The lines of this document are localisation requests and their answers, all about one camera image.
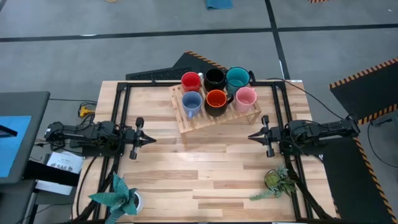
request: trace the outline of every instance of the black mug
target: black mug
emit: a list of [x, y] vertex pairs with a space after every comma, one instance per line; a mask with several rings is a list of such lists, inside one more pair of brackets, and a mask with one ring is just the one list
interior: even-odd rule
[[226, 85], [225, 73], [217, 68], [212, 68], [206, 72], [203, 85], [207, 92], [211, 90], [224, 90]]
[[210, 116], [221, 116], [233, 100], [234, 95], [232, 94], [227, 95], [221, 90], [211, 90], [206, 96], [205, 110]]

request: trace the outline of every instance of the gray concrete floor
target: gray concrete floor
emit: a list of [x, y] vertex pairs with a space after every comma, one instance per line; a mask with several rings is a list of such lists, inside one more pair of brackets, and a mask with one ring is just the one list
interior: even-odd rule
[[[114, 34], [198, 29], [266, 28], [271, 24], [263, 0], [234, 0], [234, 9], [207, 11], [202, 0], [8, 0], [0, 12], [0, 38], [53, 35]], [[343, 26], [398, 23], [398, 1], [271, 0], [279, 27]], [[303, 80], [307, 91], [341, 116], [346, 111], [328, 84], [397, 56], [398, 29], [280, 33], [290, 77]], [[208, 34], [123, 39], [57, 40], [0, 43], [0, 91], [48, 90], [53, 98], [95, 100], [103, 80], [171, 67], [185, 50], [193, 50], [226, 67], [238, 65], [257, 78], [281, 77], [272, 33]], [[313, 119], [335, 120], [308, 99]], [[40, 127], [49, 123], [77, 124], [79, 103], [50, 101]], [[365, 126], [360, 139], [379, 181], [398, 214], [398, 171], [371, 152]], [[374, 148], [398, 165], [394, 127], [371, 130]], [[35, 147], [39, 158], [48, 148]], [[37, 215], [36, 224], [68, 220], [69, 206], [52, 207]]]

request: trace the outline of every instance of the succulent plant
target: succulent plant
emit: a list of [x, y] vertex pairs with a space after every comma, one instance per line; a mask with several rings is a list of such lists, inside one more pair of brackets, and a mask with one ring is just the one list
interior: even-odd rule
[[114, 192], [97, 193], [88, 196], [98, 203], [111, 207], [111, 215], [105, 224], [114, 224], [125, 213], [137, 215], [137, 203], [135, 192], [137, 189], [128, 189], [124, 179], [113, 173]]
[[274, 170], [270, 170], [264, 177], [264, 182], [268, 189], [265, 191], [250, 197], [250, 200], [260, 200], [262, 198], [282, 196], [282, 193], [286, 193], [290, 196], [292, 192], [296, 191], [295, 181], [290, 179], [287, 175], [287, 169], [282, 165]]

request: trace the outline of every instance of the yellow connector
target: yellow connector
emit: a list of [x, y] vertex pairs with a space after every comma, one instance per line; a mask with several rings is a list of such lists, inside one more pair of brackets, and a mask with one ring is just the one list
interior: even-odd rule
[[95, 110], [89, 110], [89, 109], [87, 109], [87, 107], [82, 106], [80, 108], [79, 117], [84, 118], [86, 115], [91, 114], [91, 113], [95, 113]]

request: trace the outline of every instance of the black floor mat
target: black floor mat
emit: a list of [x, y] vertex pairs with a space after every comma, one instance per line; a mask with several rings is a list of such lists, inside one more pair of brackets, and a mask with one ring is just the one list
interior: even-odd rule
[[174, 64], [173, 68], [181, 68], [186, 66], [192, 67], [194, 72], [202, 72], [203, 74], [212, 68], [218, 68], [224, 71], [227, 70], [226, 67], [219, 65], [216, 62], [213, 62], [192, 51], [186, 51]]
[[164, 68], [127, 74], [126, 80], [180, 80], [185, 73], [191, 71], [192, 67]]
[[398, 223], [358, 139], [327, 140], [323, 163], [340, 217]]
[[394, 111], [398, 103], [398, 58], [329, 85], [331, 92], [358, 124]]

